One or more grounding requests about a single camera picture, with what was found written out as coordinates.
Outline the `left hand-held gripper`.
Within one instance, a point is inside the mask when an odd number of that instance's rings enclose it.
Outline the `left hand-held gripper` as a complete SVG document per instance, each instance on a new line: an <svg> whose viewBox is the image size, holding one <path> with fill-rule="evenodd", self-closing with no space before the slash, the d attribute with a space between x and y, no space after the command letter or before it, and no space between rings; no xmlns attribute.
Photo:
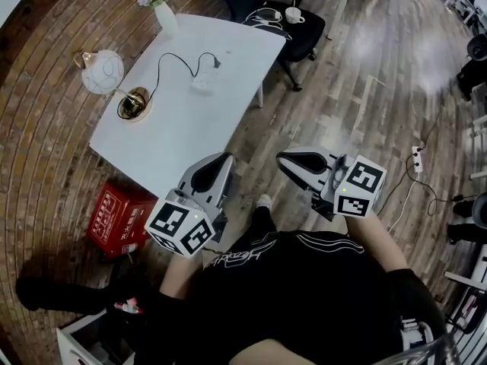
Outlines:
<svg viewBox="0 0 487 365"><path fill-rule="evenodd" d="M223 203L234 172L234 157L222 152L203 158L167 197L157 201L145 231L161 247L192 257L208 241L219 242L228 222Z"/></svg>

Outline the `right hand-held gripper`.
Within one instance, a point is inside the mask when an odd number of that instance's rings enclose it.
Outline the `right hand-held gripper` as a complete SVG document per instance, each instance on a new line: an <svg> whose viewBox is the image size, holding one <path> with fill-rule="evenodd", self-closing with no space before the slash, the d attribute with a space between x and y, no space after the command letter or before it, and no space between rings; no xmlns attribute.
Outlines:
<svg viewBox="0 0 487 365"><path fill-rule="evenodd" d="M342 154L336 158L311 147L281 151L277 161L279 169L300 188L320 191L312 198L311 207L323 217L367 217L387 174L383 167L361 155L353 158Z"/></svg>

